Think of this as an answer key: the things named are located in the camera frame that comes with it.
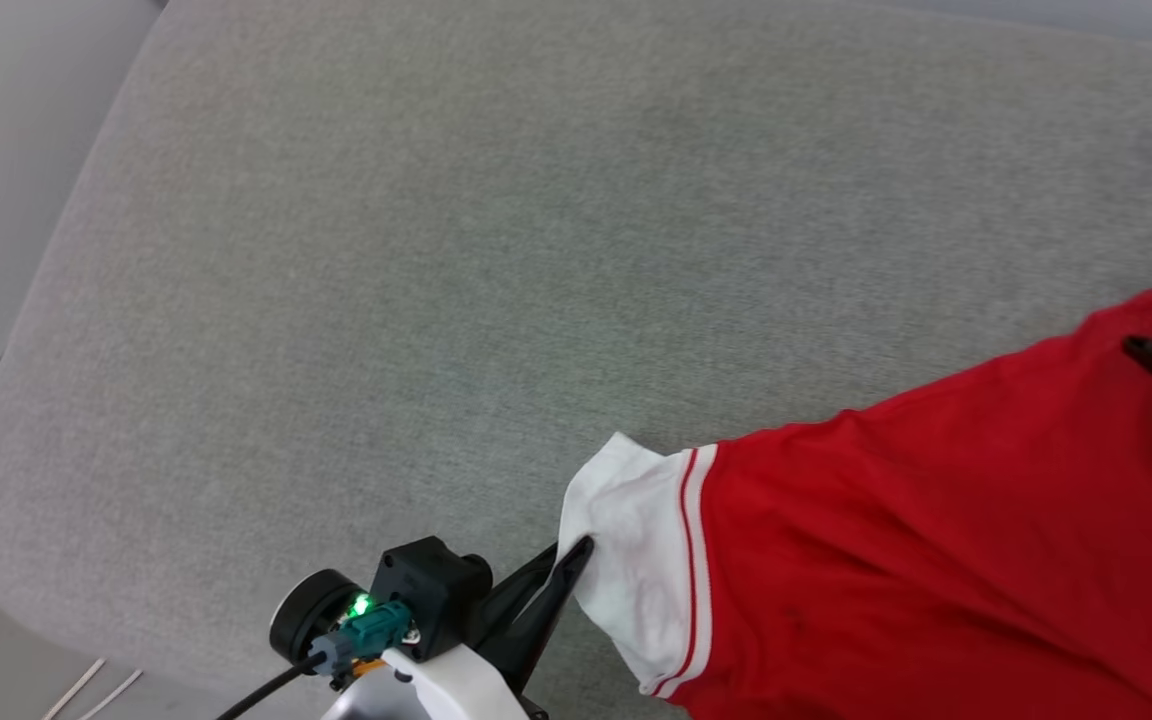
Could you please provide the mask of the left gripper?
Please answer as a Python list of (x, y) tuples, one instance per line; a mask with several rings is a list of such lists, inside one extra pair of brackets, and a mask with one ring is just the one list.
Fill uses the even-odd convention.
[[(482, 655), (458, 646), (417, 661), (406, 653), (416, 647), (417, 628), (410, 626), (397, 646), (376, 659), (353, 657), (329, 675), (335, 702), (319, 720), (550, 720), (521, 692), (593, 553), (590, 536), (566, 551), (550, 544), (498, 583), (476, 611)], [(382, 605), (338, 570), (316, 571), (276, 606), (270, 646), (288, 662), (305, 661), (320, 635)]]

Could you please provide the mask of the red white-sleeved garment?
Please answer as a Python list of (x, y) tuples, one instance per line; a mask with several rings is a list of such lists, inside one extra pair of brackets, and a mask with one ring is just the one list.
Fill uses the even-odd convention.
[(692, 720), (1152, 720), (1152, 290), (882, 404), (660, 455), (614, 434), (559, 547)]

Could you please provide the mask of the grey fabric sofa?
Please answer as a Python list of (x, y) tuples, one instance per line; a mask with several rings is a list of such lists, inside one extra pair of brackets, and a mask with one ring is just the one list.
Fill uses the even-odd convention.
[(517, 568), (617, 430), (1152, 287), (1152, 38), (882, 0), (170, 0), (0, 361), (0, 609), (236, 700), (321, 568)]

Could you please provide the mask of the thin white strip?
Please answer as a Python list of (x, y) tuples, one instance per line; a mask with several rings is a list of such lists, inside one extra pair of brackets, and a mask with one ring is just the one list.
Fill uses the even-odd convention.
[(65, 707), (67, 707), (69, 703), (73, 702), (74, 698), (76, 698), (78, 694), (81, 694), (83, 689), (92, 682), (92, 679), (94, 679), (94, 676), (103, 670), (106, 662), (108, 662), (108, 660), (106, 660), (105, 657), (100, 657), (100, 659), (96, 659), (90, 666), (88, 666), (88, 669), (83, 670), (79, 679), (77, 679), (76, 682), (74, 682), (67, 691), (65, 691), (65, 694), (61, 694), (59, 700), (56, 700), (54, 705), (47, 710), (46, 714), (41, 717), (40, 720), (56, 720), (61, 714), (61, 711), (63, 711)]
[(119, 698), (122, 697), (123, 694), (126, 694), (129, 688), (132, 688), (132, 685), (136, 684), (138, 680), (141, 680), (141, 676), (143, 674), (145, 674), (145, 670), (141, 669), (132, 670), (132, 674), (129, 675), (128, 679), (124, 679), (122, 683), (120, 683), (113, 689), (113, 691), (106, 694), (106, 696), (101, 698), (100, 702), (97, 702), (92, 708), (88, 710), (88, 712), (84, 712), (84, 714), (82, 717), (78, 717), (77, 720), (96, 720), (96, 717), (99, 717), (101, 712), (109, 706), (109, 703), (119, 700)]

